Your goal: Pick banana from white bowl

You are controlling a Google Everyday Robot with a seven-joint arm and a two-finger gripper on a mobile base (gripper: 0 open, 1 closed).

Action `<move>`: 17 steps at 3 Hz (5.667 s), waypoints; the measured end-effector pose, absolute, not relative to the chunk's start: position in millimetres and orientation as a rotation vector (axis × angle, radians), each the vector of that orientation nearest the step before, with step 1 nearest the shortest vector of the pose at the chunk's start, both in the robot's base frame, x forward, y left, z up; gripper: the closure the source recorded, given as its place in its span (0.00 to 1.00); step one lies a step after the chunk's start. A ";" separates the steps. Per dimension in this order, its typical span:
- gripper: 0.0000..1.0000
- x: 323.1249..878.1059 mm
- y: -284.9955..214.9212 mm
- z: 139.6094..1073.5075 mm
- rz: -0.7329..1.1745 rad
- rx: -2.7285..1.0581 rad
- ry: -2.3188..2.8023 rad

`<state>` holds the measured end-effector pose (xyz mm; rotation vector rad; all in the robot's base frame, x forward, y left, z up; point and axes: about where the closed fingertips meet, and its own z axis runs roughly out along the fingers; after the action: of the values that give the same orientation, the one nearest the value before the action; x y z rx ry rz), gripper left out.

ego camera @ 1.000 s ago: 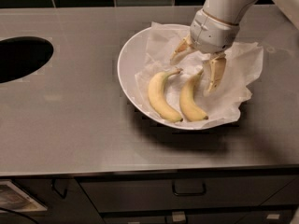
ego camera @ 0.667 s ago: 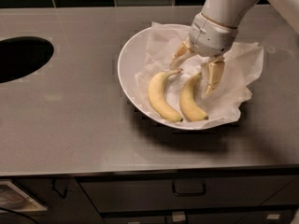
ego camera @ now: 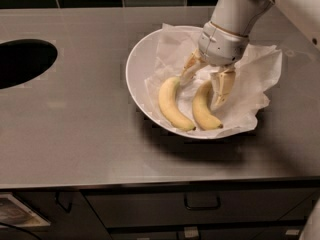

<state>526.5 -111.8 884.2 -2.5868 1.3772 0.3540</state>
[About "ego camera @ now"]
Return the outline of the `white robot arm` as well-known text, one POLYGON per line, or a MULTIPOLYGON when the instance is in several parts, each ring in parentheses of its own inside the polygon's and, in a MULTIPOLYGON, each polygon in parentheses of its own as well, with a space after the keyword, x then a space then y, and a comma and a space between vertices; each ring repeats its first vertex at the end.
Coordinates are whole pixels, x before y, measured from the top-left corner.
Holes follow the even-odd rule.
POLYGON ((197 49, 182 71, 182 81, 206 65, 217 66, 213 76, 212 105, 222 106, 231 92, 235 63, 249 44, 249 34, 271 7, 278 10, 320 49, 320 0, 218 0, 211 19, 204 25, 197 49))

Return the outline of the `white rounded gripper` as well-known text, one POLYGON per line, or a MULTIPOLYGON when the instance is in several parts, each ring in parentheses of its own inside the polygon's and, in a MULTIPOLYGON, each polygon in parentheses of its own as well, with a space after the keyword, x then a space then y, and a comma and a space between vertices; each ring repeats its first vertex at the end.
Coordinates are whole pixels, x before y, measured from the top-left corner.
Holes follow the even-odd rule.
POLYGON ((207 63, 221 66, 217 72, 210 74, 213 88, 211 109, 217 110, 226 102, 235 82, 235 66, 231 64, 243 57, 248 43, 247 37, 229 33, 207 22, 200 35, 198 49, 191 53, 183 66, 180 84, 188 84, 207 63))

